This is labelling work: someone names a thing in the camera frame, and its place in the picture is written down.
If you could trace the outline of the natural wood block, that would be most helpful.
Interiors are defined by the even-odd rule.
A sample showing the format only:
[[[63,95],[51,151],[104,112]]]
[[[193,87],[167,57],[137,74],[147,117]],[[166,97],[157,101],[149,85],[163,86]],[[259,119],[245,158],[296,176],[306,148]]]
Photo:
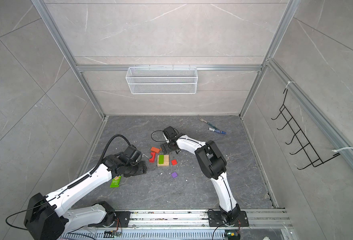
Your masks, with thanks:
[[[158,167],[166,167],[170,165],[170,156],[169,155],[164,155],[164,164]]]

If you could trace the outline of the red arch wood block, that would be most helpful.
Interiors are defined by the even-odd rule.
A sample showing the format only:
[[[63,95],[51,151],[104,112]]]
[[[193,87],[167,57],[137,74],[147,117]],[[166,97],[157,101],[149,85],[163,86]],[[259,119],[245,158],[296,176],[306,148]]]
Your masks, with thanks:
[[[154,163],[155,162],[155,158],[156,158],[156,153],[155,152],[151,152],[151,157],[149,159],[149,162],[150,163]]]

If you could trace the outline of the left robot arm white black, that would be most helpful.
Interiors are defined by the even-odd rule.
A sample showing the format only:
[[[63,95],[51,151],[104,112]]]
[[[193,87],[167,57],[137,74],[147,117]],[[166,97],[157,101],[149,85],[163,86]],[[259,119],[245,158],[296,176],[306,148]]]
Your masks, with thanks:
[[[129,146],[125,151],[106,156],[96,169],[47,195],[37,193],[28,203],[24,226],[35,240],[56,240],[62,234],[84,226],[110,227],[118,222],[115,209],[101,201],[87,208],[72,206],[98,186],[115,177],[144,175],[147,166],[142,153]]]

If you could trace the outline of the green rectangular block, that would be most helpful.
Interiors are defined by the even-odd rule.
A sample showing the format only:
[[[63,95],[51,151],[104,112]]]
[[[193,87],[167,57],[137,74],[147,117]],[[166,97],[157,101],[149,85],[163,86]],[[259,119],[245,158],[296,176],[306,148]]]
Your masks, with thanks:
[[[158,165],[161,166],[164,164],[164,155],[158,155]]]

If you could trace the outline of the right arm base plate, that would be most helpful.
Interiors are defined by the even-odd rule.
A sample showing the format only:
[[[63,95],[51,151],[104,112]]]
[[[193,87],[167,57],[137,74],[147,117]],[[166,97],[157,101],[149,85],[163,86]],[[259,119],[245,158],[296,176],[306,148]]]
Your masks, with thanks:
[[[245,211],[227,214],[221,211],[208,210],[206,213],[210,227],[249,227]]]

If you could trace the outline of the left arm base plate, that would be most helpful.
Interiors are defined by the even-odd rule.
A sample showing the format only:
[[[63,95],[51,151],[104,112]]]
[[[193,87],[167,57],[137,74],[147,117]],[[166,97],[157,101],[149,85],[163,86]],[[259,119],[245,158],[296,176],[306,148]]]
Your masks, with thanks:
[[[114,214],[107,213],[104,219],[98,224],[90,224],[88,227],[96,228],[127,228],[130,221],[130,211],[118,211]]]

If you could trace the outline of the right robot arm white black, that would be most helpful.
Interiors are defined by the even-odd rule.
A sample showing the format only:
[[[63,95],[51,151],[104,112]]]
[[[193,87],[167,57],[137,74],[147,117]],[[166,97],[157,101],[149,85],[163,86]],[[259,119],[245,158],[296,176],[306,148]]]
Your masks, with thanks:
[[[162,130],[165,142],[161,144],[164,154],[173,151],[187,151],[194,154],[201,172],[211,180],[219,200],[221,218],[227,225],[236,222],[240,214],[240,207],[235,200],[226,174],[227,162],[214,141],[199,141],[179,133],[169,126]]]

